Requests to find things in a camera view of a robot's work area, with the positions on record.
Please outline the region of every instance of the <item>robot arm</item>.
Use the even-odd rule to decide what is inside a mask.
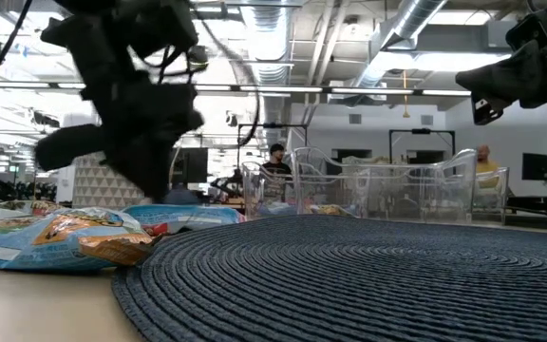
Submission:
[[[457,84],[472,92],[475,124],[493,122],[515,101],[523,108],[547,103],[547,8],[510,29],[506,42],[512,57],[456,76]]]
[[[42,40],[68,48],[84,80],[81,96],[92,101],[102,125],[62,128],[38,142],[35,157],[45,170],[103,151],[104,163],[134,182],[155,202],[167,192],[170,151],[180,136],[202,125],[193,109],[191,83],[153,84],[128,53],[144,59],[166,47],[169,66],[198,43],[190,4],[180,0],[57,0],[74,15],[50,19]]]

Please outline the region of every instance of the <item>transparent plastic basket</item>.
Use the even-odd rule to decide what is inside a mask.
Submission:
[[[505,224],[505,203],[508,199],[507,167],[476,175],[473,220],[475,223]]]
[[[242,163],[246,219],[296,215],[292,176],[275,175],[254,161]]]
[[[364,219],[469,224],[476,179],[475,150],[435,164],[342,164],[321,150],[292,152],[298,213],[341,210]],[[321,163],[352,170],[338,176],[309,175],[299,165]]]

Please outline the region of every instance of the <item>person in yellow shirt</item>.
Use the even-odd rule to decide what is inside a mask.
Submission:
[[[497,171],[499,166],[496,162],[489,159],[489,154],[491,150],[487,145],[481,145],[478,148],[478,163],[476,164],[476,173],[485,173],[485,172],[494,172]],[[490,180],[482,180],[479,182],[481,189],[482,188],[492,188],[496,187],[498,184],[499,178],[494,177]]]

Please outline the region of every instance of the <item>blue snack bag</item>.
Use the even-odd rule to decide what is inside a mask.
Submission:
[[[135,219],[101,208],[0,219],[0,269],[93,271],[129,266],[148,256],[151,241]]]
[[[147,204],[131,206],[123,211],[140,222],[142,229],[151,236],[175,234],[181,228],[198,230],[245,220],[231,208],[199,205]]]

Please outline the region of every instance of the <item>blue woven mat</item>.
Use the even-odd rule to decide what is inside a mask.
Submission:
[[[547,341],[547,234],[268,218],[164,240],[113,291],[147,341]]]

